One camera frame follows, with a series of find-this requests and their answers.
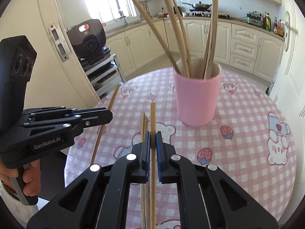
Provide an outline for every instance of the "white sleeve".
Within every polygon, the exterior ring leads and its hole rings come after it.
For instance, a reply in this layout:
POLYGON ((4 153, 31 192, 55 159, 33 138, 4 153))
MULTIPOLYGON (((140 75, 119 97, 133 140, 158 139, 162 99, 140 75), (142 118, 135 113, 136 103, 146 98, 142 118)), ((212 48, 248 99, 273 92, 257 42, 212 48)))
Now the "white sleeve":
POLYGON ((8 209, 11 211, 16 220, 26 228, 29 219, 38 212, 37 205, 25 206, 20 201, 13 198, 3 187, 0 182, 0 195, 8 209))

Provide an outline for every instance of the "green bottle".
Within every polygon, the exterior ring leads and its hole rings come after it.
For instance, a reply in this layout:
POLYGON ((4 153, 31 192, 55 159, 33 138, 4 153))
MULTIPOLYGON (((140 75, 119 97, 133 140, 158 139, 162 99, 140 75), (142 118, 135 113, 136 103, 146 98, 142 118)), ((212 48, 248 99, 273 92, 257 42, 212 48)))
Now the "green bottle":
POLYGON ((270 18, 270 15, 269 13, 267 13, 267 16, 266 16, 266 28, 265 28, 267 31, 271 31, 271 18, 270 18))

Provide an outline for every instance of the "tablecloth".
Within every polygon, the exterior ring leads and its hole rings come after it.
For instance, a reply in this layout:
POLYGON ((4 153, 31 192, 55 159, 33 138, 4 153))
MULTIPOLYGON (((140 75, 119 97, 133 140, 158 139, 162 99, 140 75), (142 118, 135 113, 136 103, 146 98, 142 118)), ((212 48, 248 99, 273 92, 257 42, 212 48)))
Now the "tablecloth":
MULTIPOLYGON (((97 107, 107 107, 112 94, 97 107)), ((140 142, 141 112, 149 120, 156 103, 157 131, 163 141, 193 163, 217 164, 277 220, 291 196, 296 153, 289 126, 274 102, 254 84, 223 72, 214 119, 202 127, 183 124, 177 115, 172 68, 156 70, 126 82, 112 108, 96 163, 113 164, 140 142)), ((99 127, 75 138, 65 167, 68 185, 90 164, 99 127)), ((176 184, 157 182, 157 228, 180 228, 176 184)), ((131 185, 126 228, 141 227, 140 187, 131 185)))

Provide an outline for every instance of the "drawer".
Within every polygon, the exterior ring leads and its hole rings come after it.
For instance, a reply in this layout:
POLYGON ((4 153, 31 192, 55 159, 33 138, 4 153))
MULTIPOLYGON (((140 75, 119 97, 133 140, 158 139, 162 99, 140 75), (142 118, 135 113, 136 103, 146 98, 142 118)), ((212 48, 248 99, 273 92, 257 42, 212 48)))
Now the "drawer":
POLYGON ((259 31, 232 24, 232 38, 242 40, 258 46, 259 31))
POLYGON ((255 60, 248 59, 234 53, 231 54, 230 66, 253 74, 254 64, 255 60))
POLYGON ((232 39, 231 52, 256 60, 258 47, 241 40, 232 39))

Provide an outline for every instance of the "silver screw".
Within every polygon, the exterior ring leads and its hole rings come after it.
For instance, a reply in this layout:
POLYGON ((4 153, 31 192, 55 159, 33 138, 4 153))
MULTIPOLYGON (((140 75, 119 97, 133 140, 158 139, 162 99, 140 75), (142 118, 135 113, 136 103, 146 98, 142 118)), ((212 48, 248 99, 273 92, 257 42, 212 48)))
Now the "silver screw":
POLYGON ((135 154, 130 153, 126 156, 126 158, 127 158, 127 160, 135 160, 137 158, 137 156, 135 154))
POLYGON ((93 172, 96 172, 100 169, 101 167, 98 164, 93 164, 90 166, 90 170, 93 172))
POLYGON ((181 159, 180 155, 178 155, 178 154, 174 154, 170 158, 174 161, 179 161, 181 159))
POLYGON ((208 169, 209 169, 209 170, 212 170, 212 171, 217 170, 217 165, 215 165, 215 164, 209 164, 209 165, 208 165, 208 169))

